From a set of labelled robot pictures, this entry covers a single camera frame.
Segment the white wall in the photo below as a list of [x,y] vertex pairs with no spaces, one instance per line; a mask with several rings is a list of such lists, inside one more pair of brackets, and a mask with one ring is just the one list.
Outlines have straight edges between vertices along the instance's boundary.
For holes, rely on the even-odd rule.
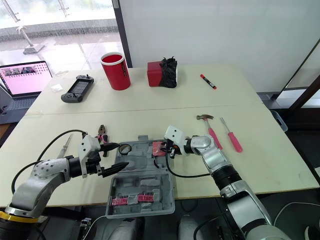
[[307,88],[320,75],[320,44],[311,53],[287,88]]
[[320,37],[319,0],[120,0],[133,67],[239,66],[257,92],[280,91]]

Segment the black plastic bag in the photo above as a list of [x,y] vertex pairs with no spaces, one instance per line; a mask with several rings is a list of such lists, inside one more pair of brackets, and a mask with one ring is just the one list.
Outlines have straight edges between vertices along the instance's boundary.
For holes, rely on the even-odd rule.
[[176,69],[177,61],[174,57],[166,59],[165,57],[160,63],[162,69],[162,77],[159,86],[173,89],[177,86]]

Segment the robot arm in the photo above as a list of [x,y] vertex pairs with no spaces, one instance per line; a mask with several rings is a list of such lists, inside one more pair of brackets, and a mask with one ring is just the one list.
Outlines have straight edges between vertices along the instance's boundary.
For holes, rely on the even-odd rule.
[[0,212],[0,240],[27,239],[53,191],[71,178],[85,178],[88,174],[107,177],[125,168],[127,162],[114,164],[108,169],[100,166],[99,152],[118,146],[117,143],[100,145],[97,138],[86,135],[78,148],[79,157],[39,161],[27,181],[14,192],[5,212]]
[[169,126],[164,138],[167,139],[167,149],[175,144],[182,155],[196,154],[202,157],[226,203],[229,225],[233,230],[239,230],[240,237],[247,240],[290,240],[281,230],[272,226],[263,204],[246,181],[241,179],[225,154],[216,147],[211,136],[188,138],[176,127]]

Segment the red cup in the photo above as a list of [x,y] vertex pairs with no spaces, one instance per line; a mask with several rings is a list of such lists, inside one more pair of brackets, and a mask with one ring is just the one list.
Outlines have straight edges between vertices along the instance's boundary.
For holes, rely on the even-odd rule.
[[130,77],[123,53],[109,52],[101,57],[101,64],[114,90],[125,90],[130,86]]

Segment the white table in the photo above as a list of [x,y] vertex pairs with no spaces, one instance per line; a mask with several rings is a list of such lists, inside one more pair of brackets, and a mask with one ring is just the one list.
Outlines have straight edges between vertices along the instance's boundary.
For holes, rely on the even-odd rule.
[[[55,77],[30,107],[26,115],[97,113],[152,109],[177,109],[262,103],[243,74],[230,65],[185,65],[178,67],[178,87],[149,87],[147,70],[129,68],[131,86],[123,91],[110,87],[101,69],[69,71]],[[94,84],[81,104],[61,101],[77,75],[89,74]],[[200,74],[217,86],[213,90]],[[63,91],[54,93],[51,86],[61,84]]]
[[[69,129],[81,129],[95,136],[104,124],[112,142],[136,141],[138,135],[148,135],[150,140],[163,138],[169,125],[176,126],[187,135],[207,133],[202,120],[196,115],[211,114],[210,120],[223,146],[242,179],[253,191],[275,193],[318,188],[319,185],[294,146],[273,119],[270,111],[261,103],[241,105],[187,107],[176,109],[87,112],[66,114],[27,115],[16,126],[0,149],[0,206],[6,206],[12,197],[11,180],[23,166],[34,162],[44,147],[59,133]],[[224,117],[243,147],[242,153],[234,151],[219,117]],[[59,139],[43,159],[56,158],[68,135]],[[67,155],[77,156],[81,134],[74,133]],[[115,150],[103,158],[101,165],[108,167],[115,160]],[[177,173],[193,175],[207,173],[200,156],[177,156],[174,160]],[[18,179],[18,186],[27,179],[31,169]],[[218,196],[219,190],[210,176],[186,179],[176,178],[177,199]],[[51,196],[49,206],[85,205],[105,203],[111,177],[96,174],[86,179],[77,177],[59,186]]]

